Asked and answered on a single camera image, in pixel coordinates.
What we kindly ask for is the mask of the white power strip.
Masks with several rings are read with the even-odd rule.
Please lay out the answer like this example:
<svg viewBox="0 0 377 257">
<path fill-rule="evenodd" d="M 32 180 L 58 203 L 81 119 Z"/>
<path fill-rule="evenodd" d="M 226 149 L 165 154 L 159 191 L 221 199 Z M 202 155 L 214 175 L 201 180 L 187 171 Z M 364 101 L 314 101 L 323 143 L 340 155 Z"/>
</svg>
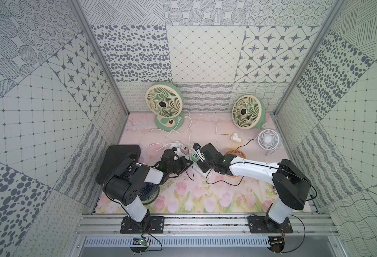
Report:
<svg viewBox="0 0 377 257">
<path fill-rule="evenodd" d="M 197 156 L 197 153 L 193 149 L 189 149 L 179 141 L 175 141 L 169 146 L 169 149 L 173 150 L 179 157 L 184 156 L 186 159 L 193 161 L 193 170 L 203 177 L 207 176 L 210 173 L 210 170 L 204 172 L 199 166 L 198 163 L 201 161 Z"/>
</svg>

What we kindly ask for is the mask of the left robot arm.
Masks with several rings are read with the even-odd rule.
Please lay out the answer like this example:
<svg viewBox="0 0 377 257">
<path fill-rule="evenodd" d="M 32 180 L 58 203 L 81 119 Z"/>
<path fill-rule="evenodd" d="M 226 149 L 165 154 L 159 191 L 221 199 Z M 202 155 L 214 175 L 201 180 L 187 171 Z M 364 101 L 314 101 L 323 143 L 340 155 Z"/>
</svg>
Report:
<svg viewBox="0 0 377 257">
<path fill-rule="evenodd" d="M 160 161 L 147 166 L 138 162 L 141 151 L 137 145 L 127 145 L 126 149 L 131 152 L 127 153 L 122 146 L 109 147 L 96 181 L 105 195 L 120 204 L 133 222 L 144 224 L 149 210 L 140 199 L 141 189 L 146 185 L 160 186 L 170 178 L 178 177 L 192 167 L 193 161 L 167 149 Z"/>
</svg>

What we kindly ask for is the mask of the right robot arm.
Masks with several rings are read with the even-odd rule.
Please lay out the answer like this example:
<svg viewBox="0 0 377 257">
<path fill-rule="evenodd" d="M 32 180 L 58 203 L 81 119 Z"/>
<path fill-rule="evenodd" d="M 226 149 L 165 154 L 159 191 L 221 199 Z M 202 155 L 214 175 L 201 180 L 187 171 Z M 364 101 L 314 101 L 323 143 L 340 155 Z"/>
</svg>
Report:
<svg viewBox="0 0 377 257">
<path fill-rule="evenodd" d="M 279 163 L 252 161 L 233 154 L 222 155 L 212 144 L 193 145 L 200 163 L 221 175 L 249 177 L 273 185 L 278 199 L 266 212 L 265 223 L 280 226 L 293 211 L 304 209 L 312 187 L 310 180 L 288 159 Z"/>
</svg>

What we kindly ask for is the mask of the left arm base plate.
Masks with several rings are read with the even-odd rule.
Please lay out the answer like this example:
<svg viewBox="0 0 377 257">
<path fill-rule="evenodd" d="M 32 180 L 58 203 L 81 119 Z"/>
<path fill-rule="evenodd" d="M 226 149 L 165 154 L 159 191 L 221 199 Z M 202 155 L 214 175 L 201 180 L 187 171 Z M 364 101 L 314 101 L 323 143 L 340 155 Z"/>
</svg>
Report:
<svg viewBox="0 0 377 257">
<path fill-rule="evenodd" d="M 146 216 L 141 222 L 137 222 L 126 216 L 121 222 L 121 234 L 151 233 L 159 234 L 164 230 L 164 216 Z"/>
</svg>

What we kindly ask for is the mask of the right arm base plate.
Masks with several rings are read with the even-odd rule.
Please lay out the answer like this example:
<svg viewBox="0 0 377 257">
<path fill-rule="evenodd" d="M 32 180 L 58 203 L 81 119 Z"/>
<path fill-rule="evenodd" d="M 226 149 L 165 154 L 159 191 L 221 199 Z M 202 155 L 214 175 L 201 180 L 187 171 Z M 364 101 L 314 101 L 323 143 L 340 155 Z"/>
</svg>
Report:
<svg viewBox="0 0 377 257">
<path fill-rule="evenodd" d="M 267 216 L 252 214 L 247 217 L 250 233 L 293 233 L 290 219 L 287 217 L 283 223 L 278 224 Z"/>
</svg>

